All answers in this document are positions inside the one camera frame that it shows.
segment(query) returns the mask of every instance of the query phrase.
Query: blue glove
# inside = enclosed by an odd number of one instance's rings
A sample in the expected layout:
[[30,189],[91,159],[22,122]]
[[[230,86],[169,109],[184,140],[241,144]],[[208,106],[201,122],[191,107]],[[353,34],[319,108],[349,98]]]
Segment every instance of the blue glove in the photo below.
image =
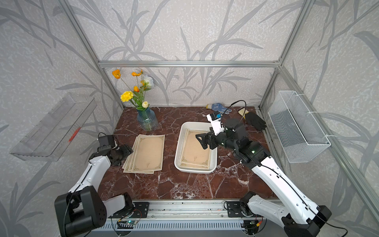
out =
[[209,108],[213,111],[219,111],[220,113],[224,113],[226,115],[228,115],[232,110],[231,109],[226,109],[222,104],[220,103],[215,103],[215,104],[209,104],[207,105],[206,108]]

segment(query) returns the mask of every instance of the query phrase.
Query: glass vase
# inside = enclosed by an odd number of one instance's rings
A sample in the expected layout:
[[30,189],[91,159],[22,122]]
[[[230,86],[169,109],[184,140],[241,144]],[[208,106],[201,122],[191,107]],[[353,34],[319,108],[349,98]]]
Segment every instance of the glass vase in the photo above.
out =
[[157,117],[149,107],[145,111],[137,110],[137,112],[137,120],[143,130],[152,131],[158,127]]

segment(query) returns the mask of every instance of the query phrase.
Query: leaf pattern wallpaper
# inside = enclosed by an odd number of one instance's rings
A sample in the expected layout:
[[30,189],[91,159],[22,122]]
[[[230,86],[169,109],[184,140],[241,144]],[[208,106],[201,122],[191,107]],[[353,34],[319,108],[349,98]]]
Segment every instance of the leaf pattern wallpaper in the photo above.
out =
[[[333,131],[368,183],[379,194],[379,1],[315,3],[284,66]],[[267,116],[279,90],[278,77],[263,106]],[[277,148],[281,144],[269,122]],[[330,206],[332,223],[349,236],[379,236],[379,227],[329,151],[308,163],[289,164],[278,149],[291,179],[317,203]],[[327,226],[321,236],[339,236]]]
[[[70,1],[99,60],[277,60],[303,0]],[[117,68],[133,84],[134,68]],[[272,68],[142,68],[155,106],[259,104]],[[113,78],[120,94],[127,87]]]
[[[69,190],[113,133],[122,108],[92,64],[58,3],[0,2],[0,236],[54,236],[54,200]],[[68,92],[97,107],[57,162],[22,161],[10,150]]]

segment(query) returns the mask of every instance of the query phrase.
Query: red marble surface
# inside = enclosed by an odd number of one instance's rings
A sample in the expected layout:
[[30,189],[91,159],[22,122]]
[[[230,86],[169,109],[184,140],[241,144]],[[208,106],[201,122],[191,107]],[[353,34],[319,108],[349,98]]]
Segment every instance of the red marble surface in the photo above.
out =
[[[224,119],[241,118],[237,113],[239,107],[233,107]],[[224,149],[218,147],[217,168],[211,174],[194,174],[179,171],[174,165],[180,127],[187,121],[208,122],[206,115],[212,110],[204,107],[160,107],[152,108],[158,118],[158,128],[151,132],[141,129],[136,119],[137,112],[126,108],[116,126],[114,134],[121,144],[133,145],[138,134],[165,134],[163,167],[154,174],[123,173],[121,166],[111,166],[105,173],[98,193],[103,200],[113,196],[129,193],[132,199],[233,199],[241,198],[248,191],[258,193],[263,198],[274,198],[271,189],[247,167],[237,160],[227,157]],[[259,141],[267,149],[262,132],[246,125],[250,140]]]

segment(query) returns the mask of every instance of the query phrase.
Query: white wire basket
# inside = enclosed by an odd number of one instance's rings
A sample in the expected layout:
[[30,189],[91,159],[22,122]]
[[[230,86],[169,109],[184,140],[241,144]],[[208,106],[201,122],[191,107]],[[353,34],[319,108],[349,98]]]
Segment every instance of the white wire basket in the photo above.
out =
[[279,91],[268,115],[290,163],[309,162],[330,142],[296,91]]

